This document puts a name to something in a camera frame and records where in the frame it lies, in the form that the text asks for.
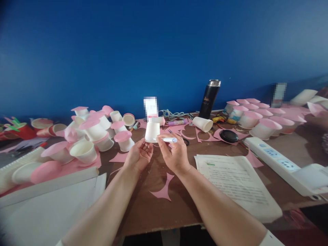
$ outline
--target power strip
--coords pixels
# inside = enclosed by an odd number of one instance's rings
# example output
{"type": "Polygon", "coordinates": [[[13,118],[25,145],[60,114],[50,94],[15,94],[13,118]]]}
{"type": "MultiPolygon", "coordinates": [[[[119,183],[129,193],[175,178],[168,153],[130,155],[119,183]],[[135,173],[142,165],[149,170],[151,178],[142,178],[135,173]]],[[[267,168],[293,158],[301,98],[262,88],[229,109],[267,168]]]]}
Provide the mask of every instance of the power strip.
{"type": "Polygon", "coordinates": [[[301,168],[259,138],[246,138],[244,142],[249,146],[252,152],[261,158],[302,196],[312,196],[328,192],[328,187],[312,189],[304,182],[294,177],[293,173],[301,168]]]}

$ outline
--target sleeve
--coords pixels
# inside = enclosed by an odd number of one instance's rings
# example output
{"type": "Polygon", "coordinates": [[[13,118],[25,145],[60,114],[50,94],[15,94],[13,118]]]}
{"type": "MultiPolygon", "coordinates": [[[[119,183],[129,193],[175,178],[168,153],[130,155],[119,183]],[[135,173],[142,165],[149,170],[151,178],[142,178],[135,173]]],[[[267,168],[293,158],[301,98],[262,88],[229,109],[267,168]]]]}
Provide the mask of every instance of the sleeve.
{"type": "Polygon", "coordinates": [[[285,246],[269,230],[259,246],[285,246]]]}

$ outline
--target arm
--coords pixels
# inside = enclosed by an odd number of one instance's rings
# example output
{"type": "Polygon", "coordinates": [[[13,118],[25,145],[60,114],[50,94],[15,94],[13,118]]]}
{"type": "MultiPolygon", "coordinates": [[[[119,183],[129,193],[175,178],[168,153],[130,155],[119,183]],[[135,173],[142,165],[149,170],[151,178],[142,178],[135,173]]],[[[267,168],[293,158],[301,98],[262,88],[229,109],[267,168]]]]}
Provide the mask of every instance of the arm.
{"type": "Polygon", "coordinates": [[[158,143],[166,165],[188,190],[214,242],[221,246],[260,245],[267,229],[189,164],[183,139],[174,133],[162,134],[158,143]],[[161,137],[176,137],[178,142],[172,143],[169,151],[161,137]]]}
{"type": "Polygon", "coordinates": [[[123,168],[105,192],[62,239],[64,245],[112,245],[140,173],[152,154],[153,145],[144,138],[131,148],[123,168]]]}

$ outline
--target hand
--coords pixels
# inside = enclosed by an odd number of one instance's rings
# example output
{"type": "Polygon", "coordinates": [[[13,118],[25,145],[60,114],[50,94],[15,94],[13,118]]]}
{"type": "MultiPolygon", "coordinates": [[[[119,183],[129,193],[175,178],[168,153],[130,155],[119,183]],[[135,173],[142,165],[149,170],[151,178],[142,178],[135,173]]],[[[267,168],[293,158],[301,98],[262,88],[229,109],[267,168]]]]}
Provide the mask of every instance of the hand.
{"type": "Polygon", "coordinates": [[[157,136],[157,142],[160,146],[166,165],[176,175],[183,175],[190,170],[191,165],[188,161],[187,146],[182,137],[175,133],[161,134],[157,136]],[[178,140],[176,143],[171,143],[171,151],[169,151],[166,143],[161,139],[163,137],[175,137],[178,140]]]}
{"type": "Polygon", "coordinates": [[[153,156],[153,144],[141,139],[130,149],[123,167],[131,167],[137,172],[142,172],[153,156]]]}

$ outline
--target pink paper scrap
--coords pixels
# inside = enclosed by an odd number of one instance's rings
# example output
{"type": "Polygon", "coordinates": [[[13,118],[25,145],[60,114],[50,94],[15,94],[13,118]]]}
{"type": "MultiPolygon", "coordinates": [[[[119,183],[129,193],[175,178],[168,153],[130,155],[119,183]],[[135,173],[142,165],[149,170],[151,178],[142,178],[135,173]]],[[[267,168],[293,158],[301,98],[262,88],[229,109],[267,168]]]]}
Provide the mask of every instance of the pink paper scrap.
{"type": "Polygon", "coordinates": [[[165,186],[160,191],[158,191],[158,192],[149,191],[149,192],[152,193],[157,198],[165,198],[165,199],[168,199],[169,201],[171,201],[170,197],[168,196],[168,184],[173,179],[174,175],[166,173],[166,176],[167,176],[167,179],[166,179],[165,186]]]}
{"type": "Polygon", "coordinates": [[[116,156],[113,159],[111,159],[109,162],[125,162],[127,155],[128,153],[125,154],[117,153],[116,156]]]}

